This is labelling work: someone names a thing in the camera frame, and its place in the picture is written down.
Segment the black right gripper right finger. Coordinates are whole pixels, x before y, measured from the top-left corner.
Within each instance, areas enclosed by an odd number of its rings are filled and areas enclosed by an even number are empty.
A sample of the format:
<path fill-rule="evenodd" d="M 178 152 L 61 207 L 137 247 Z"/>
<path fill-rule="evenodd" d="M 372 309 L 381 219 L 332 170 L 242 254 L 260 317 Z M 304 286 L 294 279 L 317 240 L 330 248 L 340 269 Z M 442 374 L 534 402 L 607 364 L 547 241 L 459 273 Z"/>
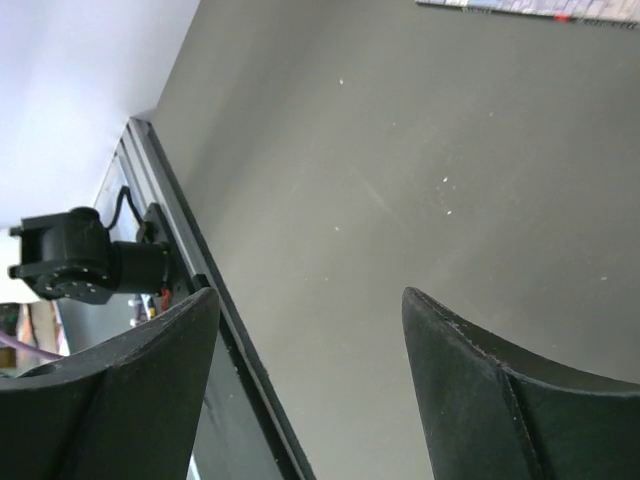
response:
<path fill-rule="evenodd" d="M 435 478 L 638 478 L 637 384 L 537 355 L 417 288 L 402 324 Z"/>

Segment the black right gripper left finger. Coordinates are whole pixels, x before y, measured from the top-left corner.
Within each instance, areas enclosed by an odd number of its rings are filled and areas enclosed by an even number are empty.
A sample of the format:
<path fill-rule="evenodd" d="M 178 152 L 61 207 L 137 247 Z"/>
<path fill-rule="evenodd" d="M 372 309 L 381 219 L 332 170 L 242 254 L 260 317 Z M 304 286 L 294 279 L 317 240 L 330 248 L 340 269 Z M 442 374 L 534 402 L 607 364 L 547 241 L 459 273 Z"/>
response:
<path fill-rule="evenodd" d="M 218 333 L 202 288 L 156 319 L 1 381 L 4 479 L 184 479 Z"/>

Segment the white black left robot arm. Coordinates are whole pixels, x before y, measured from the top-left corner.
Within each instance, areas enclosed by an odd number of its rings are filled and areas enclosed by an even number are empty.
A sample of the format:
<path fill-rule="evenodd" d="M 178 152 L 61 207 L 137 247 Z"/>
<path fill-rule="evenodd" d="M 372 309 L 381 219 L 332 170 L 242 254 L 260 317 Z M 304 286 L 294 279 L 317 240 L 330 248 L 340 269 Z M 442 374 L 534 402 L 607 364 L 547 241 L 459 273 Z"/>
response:
<path fill-rule="evenodd" d="M 123 203 L 139 226 L 134 241 L 111 238 Z M 115 294 L 160 295 L 171 286 L 178 266 L 170 242 L 158 239 L 159 232 L 123 186 L 107 225 L 96 209 L 77 207 L 29 217 L 10 228 L 9 236 L 19 241 L 19 262 L 7 268 L 8 277 L 49 301 L 70 298 L 104 305 Z"/>

